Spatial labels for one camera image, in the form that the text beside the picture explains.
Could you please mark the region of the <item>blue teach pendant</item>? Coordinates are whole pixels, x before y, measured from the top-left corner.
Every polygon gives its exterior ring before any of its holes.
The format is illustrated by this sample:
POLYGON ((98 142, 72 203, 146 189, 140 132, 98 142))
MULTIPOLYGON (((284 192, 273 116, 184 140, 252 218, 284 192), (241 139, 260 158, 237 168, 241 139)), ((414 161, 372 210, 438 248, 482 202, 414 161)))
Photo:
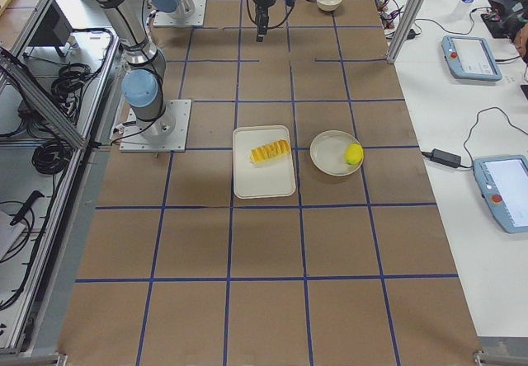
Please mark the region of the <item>blue teach pendant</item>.
POLYGON ((527 233, 527 158, 478 158, 474 178, 498 225, 507 233, 527 233))
POLYGON ((457 79, 498 82, 502 73, 484 38, 447 35, 441 49, 451 75, 457 79))

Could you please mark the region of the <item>black power adapter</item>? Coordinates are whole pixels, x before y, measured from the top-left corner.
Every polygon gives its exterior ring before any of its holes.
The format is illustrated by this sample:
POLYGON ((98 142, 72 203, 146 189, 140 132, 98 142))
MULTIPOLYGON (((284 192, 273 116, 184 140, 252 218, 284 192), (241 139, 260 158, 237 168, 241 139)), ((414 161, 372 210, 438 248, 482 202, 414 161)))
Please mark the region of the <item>black power adapter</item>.
POLYGON ((435 148, 431 151, 430 160, 447 167, 458 168, 461 156, 435 148))

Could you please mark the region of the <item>near blue teach pendant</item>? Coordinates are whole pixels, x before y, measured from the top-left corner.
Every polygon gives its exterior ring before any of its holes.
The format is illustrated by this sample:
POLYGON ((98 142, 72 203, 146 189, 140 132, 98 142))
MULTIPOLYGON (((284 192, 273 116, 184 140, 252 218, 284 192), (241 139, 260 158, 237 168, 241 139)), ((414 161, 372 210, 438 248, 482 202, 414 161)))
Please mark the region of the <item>near blue teach pendant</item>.
POLYGON ((507 233, 527 233, 527 158, 478 158, 474 178, 498 225, 507 233))

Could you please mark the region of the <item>sliced orange bread loaf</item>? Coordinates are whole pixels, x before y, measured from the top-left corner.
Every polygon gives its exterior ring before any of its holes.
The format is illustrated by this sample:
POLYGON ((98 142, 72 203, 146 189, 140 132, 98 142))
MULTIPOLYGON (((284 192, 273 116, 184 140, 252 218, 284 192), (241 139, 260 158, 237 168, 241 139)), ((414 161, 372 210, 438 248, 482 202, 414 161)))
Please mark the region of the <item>sliced orange bread loaf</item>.
POLYGON ((285 139, 278 139, 251 150, 250 161, 255 165, 275 160, 290 152, 290 143, 285 139))

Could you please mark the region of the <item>cream round plate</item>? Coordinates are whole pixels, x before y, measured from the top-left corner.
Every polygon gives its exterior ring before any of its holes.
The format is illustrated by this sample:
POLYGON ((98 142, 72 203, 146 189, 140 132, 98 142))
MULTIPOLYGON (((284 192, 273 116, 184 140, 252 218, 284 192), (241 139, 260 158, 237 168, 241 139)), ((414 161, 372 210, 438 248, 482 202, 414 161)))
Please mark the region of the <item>cream round plate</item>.
POLYGON ((347 146, 359 141, 351 134, 340 130, 327 130, 318 134, 310 144, 310 157, 313 164, 323 173, 331 176, 348 176, 357 171, 358 165, 346 163, 344 153, 347 146))

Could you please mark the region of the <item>aluminium frame post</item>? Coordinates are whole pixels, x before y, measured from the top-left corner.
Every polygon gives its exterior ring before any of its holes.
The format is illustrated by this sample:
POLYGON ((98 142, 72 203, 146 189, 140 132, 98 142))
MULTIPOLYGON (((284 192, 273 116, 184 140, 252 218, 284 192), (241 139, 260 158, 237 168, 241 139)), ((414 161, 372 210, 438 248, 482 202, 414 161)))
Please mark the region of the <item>aluminium frame post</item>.
POLYGON ((424 0, 408 0, 405 4, 403 16, 400 18, 398 27, 389 45, 386 56, 388 63, 395 63, 423 2, 424 0))

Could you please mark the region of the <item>white rectangular tray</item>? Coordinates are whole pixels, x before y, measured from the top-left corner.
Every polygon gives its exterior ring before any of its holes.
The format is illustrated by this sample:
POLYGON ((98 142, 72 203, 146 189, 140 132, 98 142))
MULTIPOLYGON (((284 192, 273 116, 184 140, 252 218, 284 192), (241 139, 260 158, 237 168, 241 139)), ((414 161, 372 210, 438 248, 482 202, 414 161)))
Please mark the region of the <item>white rectangular tray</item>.
POLYGON ((233 190, 240 199, 286 197, 296 189, 289 130, 283 125, 233 132, 233 190))

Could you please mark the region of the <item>far blue teach pendant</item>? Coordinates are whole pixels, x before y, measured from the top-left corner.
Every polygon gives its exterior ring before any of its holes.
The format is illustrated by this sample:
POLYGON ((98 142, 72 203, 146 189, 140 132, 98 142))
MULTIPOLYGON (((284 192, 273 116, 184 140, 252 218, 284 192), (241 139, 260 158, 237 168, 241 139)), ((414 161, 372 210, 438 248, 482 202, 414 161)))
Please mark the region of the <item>far blue teach pendant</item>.
POLYGON ((451 75, 457 79, 498 82, 502 73, 484 38, 447 35, 441 49, 451 75))

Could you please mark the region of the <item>yellow lemon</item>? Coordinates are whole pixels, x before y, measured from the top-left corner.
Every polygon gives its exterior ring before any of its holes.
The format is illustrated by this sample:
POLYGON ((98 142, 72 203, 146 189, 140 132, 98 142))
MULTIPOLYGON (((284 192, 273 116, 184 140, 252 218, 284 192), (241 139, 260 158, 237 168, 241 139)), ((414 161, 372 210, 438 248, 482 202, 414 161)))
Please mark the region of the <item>yellow lemon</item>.
POLYGON ((364 150, 363 147, 358 143, 351 143, 347 146, 344 153, 344 158, 349 165, 358 165, 363 161, 364 150))

